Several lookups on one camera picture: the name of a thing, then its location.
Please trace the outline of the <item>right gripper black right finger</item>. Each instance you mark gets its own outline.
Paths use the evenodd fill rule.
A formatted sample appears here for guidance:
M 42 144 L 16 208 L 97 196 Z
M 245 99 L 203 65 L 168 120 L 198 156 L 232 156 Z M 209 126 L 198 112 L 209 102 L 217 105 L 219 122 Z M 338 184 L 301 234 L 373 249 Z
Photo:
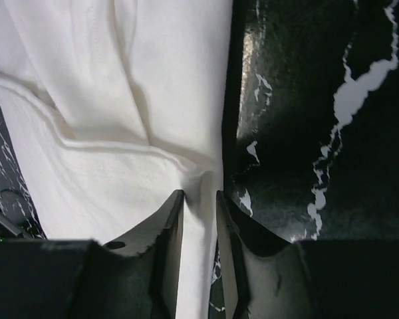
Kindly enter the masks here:
M 290 243 L 216 194 L 228 318 L 399 318 L 399 240 Z

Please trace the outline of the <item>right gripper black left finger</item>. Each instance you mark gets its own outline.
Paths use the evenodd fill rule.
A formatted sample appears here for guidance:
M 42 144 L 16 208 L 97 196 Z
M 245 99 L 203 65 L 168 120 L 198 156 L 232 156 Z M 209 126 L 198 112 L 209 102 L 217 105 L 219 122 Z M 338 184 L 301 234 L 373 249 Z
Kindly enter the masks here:
M 174 318 L 184 197 L 104 245 L 36 239 L 0 212 L 0 318 Z

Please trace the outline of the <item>white printed t shirt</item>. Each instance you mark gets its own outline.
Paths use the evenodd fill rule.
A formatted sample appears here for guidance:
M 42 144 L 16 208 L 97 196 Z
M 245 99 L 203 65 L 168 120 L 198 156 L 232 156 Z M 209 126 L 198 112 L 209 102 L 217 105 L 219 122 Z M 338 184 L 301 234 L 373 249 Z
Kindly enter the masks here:
M 0 107 L 49 239 L 107 243 L 186 194 L 177 318 L 205 318 L 231 1 L 0 1 Z

